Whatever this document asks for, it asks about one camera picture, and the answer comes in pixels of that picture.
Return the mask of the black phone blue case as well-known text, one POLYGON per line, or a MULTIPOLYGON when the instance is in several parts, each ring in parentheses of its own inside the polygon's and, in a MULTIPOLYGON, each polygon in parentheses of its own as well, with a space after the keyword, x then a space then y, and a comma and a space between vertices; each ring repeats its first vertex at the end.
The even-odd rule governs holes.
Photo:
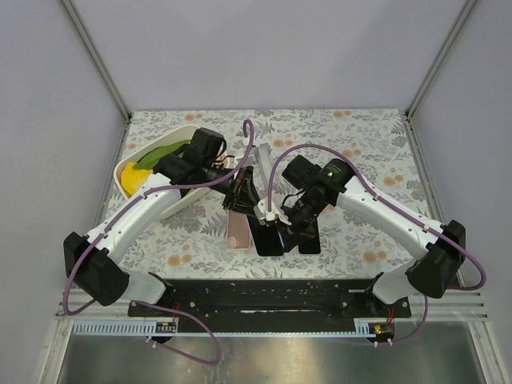
POLYGON ((251 216, 247 217, 251 237, 260 257, 280 257, 284 255, 284 249, 280 234, 274 226, 261 225, 251 216))

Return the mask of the pink phone case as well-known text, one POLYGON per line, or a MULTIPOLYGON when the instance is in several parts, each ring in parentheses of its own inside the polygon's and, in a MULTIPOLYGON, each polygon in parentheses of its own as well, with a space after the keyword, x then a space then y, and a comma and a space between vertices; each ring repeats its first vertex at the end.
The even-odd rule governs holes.
POLYGON ((228 250, 248 250, 251 247, 249 223, 244 214, 228 212, 226 245, 228 250))

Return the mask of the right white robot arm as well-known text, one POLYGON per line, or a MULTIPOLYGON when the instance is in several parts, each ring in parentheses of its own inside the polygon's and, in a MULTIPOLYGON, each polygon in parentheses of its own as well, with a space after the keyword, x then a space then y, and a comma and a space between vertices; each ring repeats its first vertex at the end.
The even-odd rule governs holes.
POLYGON ((381 302, 394 304, 412 294, 441 298, 451 287, 465 260, 466 229, 460 222, 442 224, 413 212, 358 178, 339 158, 320 167, 299 155, 282 176, 303 192, 284 210, 292 242, 311 236, 317 216, 327 206, 337 206, 369 221, 412 256, 412 262, 378 274, 367 288, 381 302))

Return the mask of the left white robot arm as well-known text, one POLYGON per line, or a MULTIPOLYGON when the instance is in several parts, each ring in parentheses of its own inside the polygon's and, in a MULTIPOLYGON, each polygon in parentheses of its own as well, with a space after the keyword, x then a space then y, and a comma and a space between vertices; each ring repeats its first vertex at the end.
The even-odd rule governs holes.
POLYGON ((182 154, 168 154, 143 185, 104 223, 87 234, 70 233, 63 242, 67 283, 62 307, 67 314, 70 288, 76 284, 92 301, 110 306, 120 299, 157 303, 166 291, 158 277, 124 270, 119 263, 134 240, 164 210, 184 200, 192 190, 212 189, 228 195, 248 166, 254 148, 254 124, 242 124, 246 151, 232 169, 219 169, 214 161, 224 141, 206 128, 194 132, 182 154))

